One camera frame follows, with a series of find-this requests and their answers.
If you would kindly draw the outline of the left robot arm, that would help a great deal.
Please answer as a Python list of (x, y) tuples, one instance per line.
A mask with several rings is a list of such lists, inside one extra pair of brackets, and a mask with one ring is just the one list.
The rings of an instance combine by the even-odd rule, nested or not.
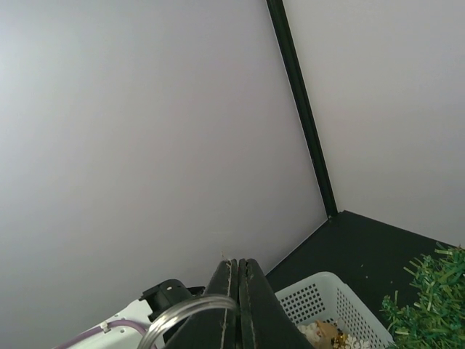
[(200, 296), (203, 286), (186, 287), (181, 281), (169, 279), (145, 290), (110, 318), (80, 333), (58, 348), (136, 348), (154, 320), (172, 305)]

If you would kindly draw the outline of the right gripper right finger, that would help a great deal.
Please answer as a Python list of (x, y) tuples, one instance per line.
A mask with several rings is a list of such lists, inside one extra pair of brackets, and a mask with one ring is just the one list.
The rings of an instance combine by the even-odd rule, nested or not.
[(241, 259), (238, 302), (242, 348), (303, 349), (312, 345), (286, 315), (259, 263)]

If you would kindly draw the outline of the small green christmas tree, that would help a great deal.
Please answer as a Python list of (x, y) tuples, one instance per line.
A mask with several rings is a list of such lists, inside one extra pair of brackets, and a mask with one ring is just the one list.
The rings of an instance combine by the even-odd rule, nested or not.
[(464, 248), (439, 244), (434, 252), (404, 268), (416, 290), (412, 305), (401, 307), (398, 291), (381, 303), (392, 335), (388, 348), (464, 347)]

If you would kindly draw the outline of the clear wire string lights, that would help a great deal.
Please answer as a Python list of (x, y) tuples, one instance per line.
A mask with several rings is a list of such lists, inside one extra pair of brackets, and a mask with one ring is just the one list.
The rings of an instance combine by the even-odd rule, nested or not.
[(220, 294), (208, 294), (182, 301), (162, 312), (142, 336), (137, 349), (152, 348), (156, 340), (174, 325), (207, 310), (237, 310), (237, 303), (231, 297)]

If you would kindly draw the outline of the white plastic basket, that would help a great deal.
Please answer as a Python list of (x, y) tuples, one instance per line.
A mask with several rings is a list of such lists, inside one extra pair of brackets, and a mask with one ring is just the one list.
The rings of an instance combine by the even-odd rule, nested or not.
[(275, 293), (286, 315), (297, 326), (324, 321), (344, 333), (387, 348), (392, 335), (363, 301), (337, 275), (319, 272)]

